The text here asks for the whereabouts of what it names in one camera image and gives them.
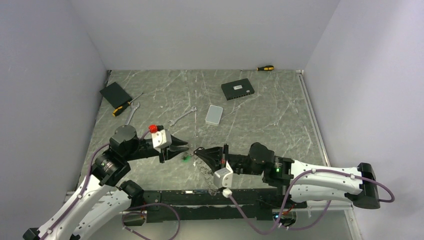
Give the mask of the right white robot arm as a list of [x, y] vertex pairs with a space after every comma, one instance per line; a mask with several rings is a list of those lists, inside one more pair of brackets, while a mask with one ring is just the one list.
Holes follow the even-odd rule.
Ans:
[[374, 170], [369, 163], [357, 167], [328, 167], [280, 157], [255, 142], [247, 155], [230, 154], [222, 147], [199, 147], [194, 155], [213, 173], [213, 184], [220, 190], [232, 187], [233, 176], [261, 176], [262, 182], [278, 189], [276, 203], [287, 208], [293, 202], [342, 201], [357, 208], [379, 209], [381, 200]]

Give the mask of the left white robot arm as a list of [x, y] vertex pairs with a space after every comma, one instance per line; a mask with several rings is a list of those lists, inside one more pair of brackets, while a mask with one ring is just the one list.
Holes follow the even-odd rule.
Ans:
[[125, 181], [111, 199], [95, 204], [131, 170], [130, 161], [158, 157], [160, 163], [186, 152], [187, 141], [173, 136], [162, 125], [151, 125], [141, 135], [131, 125], [118, 127], [105, 151], [96, 150], [80, 186], [65, 204], [40, 227], [29, 228], [25, 240], [85, 240], [114, 215], [137, 210], [144, 203], [144, 190]]

